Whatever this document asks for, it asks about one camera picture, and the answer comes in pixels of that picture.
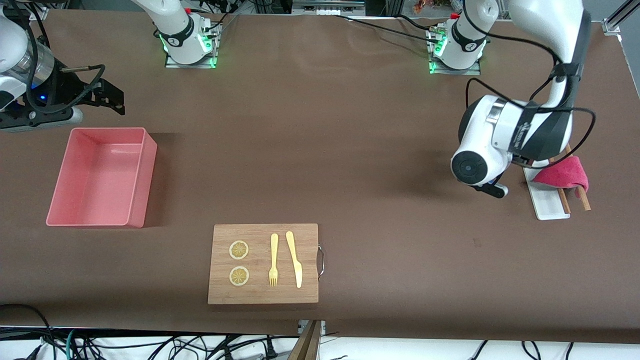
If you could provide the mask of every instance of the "metal rod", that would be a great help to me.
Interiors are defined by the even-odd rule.
[[[610,17],[605,19],[604,24],[607,29],[615,29],[639,7],[640,0],[626,0]]]

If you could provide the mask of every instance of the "brown table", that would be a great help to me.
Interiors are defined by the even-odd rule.
[[[82,125],[145,127],[156,169],[145,228],[50,228],[70,128],[0,134],[1,302],[57,326],[291,333],[321,318],[341,336],[640,340],[640,101],[599,24],[577,101],[600,116],[579,152],[594,210],[553,222],[535,219],[519,168],[504,200],[454,180],[467,78],[430,75],[420,40],[335,17],[242,16],[218,69],[177,70],[144,13],[53,11],[45,25],[59,59],[104,63],[125,92],[126,116],[83,107]],[[527,99],[550,64],[493,41],[482,78]],[[241,223],[319,224],[317,305],[207,305],[213,225]]]

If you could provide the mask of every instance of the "wooden stick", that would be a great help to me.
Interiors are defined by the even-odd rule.
[[[554,162],[554,158],[550,158],[549,162]],[[571,213],[571,208],[569,207],[569,200],[566,198],[566,193],[563,188],[558,188],[558,195],[560,195],[560,202],[562,202],[562,208],[564,209],[565,214]]]
[[[565,151],[567,152],[567,154],[571,151],[571,147],[569,146],[569,144],[566,144]],[[578,194],[580,194],[580,200],[582,201],[582,207],[584,208],[584,211],[591,210],[591,204],[589,204],[589,199],[587,198],[587,191],[585,191],[582,185],[578,185]]]

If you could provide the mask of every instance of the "wooden fork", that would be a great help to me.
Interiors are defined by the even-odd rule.
[[[271,234],[271,269],[269,270],[269,284],[278,286],[278,269],[276,257],[278,255],[278,234]]]

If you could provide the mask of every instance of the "teal cable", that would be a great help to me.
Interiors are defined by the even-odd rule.
[[[65,347],[65,352],[67,353],[67,360],[71,360],[71,339],[72,339],[72,335],[74,334],[74,331],[76,331],[75,329],[72,329],[71,331],[69,331],[69,336],[67,336],[67,346]]]

